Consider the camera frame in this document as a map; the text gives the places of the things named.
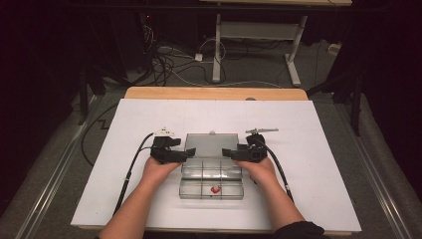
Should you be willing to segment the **person's left hand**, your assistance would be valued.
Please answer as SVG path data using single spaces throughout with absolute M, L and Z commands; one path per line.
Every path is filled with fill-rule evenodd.
M 179 166 L 180 163 L 178 162 L 162 164 L 151 156 L 145 162 L 139 184 L 144 188 L 156 190 L 166 180 L 167 176 Z

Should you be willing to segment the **metal floor rail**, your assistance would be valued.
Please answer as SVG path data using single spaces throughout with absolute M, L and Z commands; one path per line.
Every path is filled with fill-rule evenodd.
M 90 120 L 93 118 L 95 111 L 98 109 L 103 97 L 92 96 L 89 104 L 88 111 L 81 120 L 76 124 L 74 132 L 71 134 L 71 138 L 66 144 L 66 147 L 56 165 L 56 168 L 52 172 L 49 181 L 39 194 L 29 214 L 27 215 L 24 223 L 19 229 L 15 239 L 33 239 L 45 214 L 47 213 L 50 204 L 52 203 L 64 176 L 72 162 L 72 156 L 75 149 L 81 142 L 82 134 L 88 128 Z
M 358 158 L 362 164 L 363 170 L 368 177 L 368 181 L 378 199 L 378 202 L 386 216 L 396 239 L 412 239 L 412 234 L 405 224 L 402 215 L 400 214 L 397 204 L 394 201 L 391 193 L 388 191 L 385 183 L 382 181 L 381 176 L 376 169 L 372 158 L 370 157 L 367 149 L 365 148 L 361 138 L 357 136 L 352 129 L 346 107 L 343 105 L 335 106 L 339 117 L 341 118 L 342 124 L 346 128 L 348 134 L 353 140 L 358 153 Z

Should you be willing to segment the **white metal desk frame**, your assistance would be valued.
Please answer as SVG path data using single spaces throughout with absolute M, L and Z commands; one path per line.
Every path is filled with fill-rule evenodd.
M 202 2 L 213 3 L 217 7 L 228 7 L 229 5 L 247 6 L 253 5 L 263 7 L 327 7 L 337 9 L 338 7 L 349 7 L 352 0 L 201 0 Z M 222 38 L 226 39 L 254 39 L 254 40 L 289 40 L 292 41 L 292 50 L 285 54 L 284 59 L 290 79 L 295 87 L 301 85 L 301 81 L 295 66 L 295 56 L 302 38 L 308 16 L 302 15 L 296 23 L 258 23 L 256 21 L 223 21 L 221 14 L 216 15 L 215 26 L 215 50 L 213 56 L 212 82 L 220 83 L 222 76 L 222 60 L 226 54 Z

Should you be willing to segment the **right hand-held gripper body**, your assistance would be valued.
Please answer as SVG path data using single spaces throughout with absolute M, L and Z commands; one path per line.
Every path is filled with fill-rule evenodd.
M 273 155 L 272 150 L 266 145 L 263 132 L 278 131 L 277 128 L 253 128 L 247 130 L 246 144 L 237 147 L 237 159 L 240 161 L 260 162 L 268 155 Z

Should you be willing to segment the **white table board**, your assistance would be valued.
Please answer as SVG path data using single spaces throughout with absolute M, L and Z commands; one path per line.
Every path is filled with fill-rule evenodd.
M 104 226 L 120 192 L 132 191 L 142 175 L 146 136 L 167 127 L 179 138 L 189 133 L 235 133 L 260 128 L 281 162 L 296 206 L 328 232 L 361 227 L 310 101 L 190 101 L 123 99 L 106 135 L 72 223 L 84 229 Z M 148 217 L 150 230 L 267 233 L 271 229 L 259 188 L 245 178 L 241 200 L 182 199 L 181 174 L 173 171 L 159 188 Z

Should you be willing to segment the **transparent grey compartment box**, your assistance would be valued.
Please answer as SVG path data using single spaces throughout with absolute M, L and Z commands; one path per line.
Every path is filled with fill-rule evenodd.
M 242 200 L 242 169 L 222 155 L 223 148 L 235 150 L 238 142 L 236 133 L 189 133 L 185 150 L 195 148 L 196 153 L 182 164 L 180 198 Z M 221 194 L 213 194 L 212 186 L 220 186 Z

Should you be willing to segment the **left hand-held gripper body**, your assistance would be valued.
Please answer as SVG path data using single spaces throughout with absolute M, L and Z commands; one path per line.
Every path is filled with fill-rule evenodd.
M 182 157 L 178 151 L 173 151 L 171 147 L 181 143 L 180 138 L 174 138 L 174 133 L 166 127 L 159 129 L 154 134 L 150 155 L 161 164 L 169 162 L 181 162 Z

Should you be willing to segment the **black sleeve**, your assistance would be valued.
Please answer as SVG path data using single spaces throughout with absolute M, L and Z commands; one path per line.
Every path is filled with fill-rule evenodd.
M 324 229 L 312 222 L 300 221 L 279 228 L 272 239 L 330 239 Z

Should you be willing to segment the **black stand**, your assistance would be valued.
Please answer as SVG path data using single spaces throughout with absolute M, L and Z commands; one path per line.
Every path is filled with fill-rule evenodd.
M 103 83 L 102 69 L 98 65 L 82 66 L 79 71 L 80 85 L 80 120 L 78 125 L 82 125 L 89 113 L 89 90 L 93 94 L 103 96 L 106 88 Z
M 308 97 L 319 93 L 332 93 L 335 104 L 351 103 L 349 123 L 356 136 L 360 136 L 359 115 L 362 92 L 363 70 L 354 66 L 334 77 L 328 77 L 325 82 L 306 91 Z

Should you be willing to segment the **person's right hand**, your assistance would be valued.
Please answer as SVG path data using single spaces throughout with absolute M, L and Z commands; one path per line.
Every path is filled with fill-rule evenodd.
M 274 165 L 269 158 L 264 158 L 260 162 L 249 162 L 234 160 L 238 166 L 246 169 L 250 178 L 264 191 L 275 189 L 279 186 Z

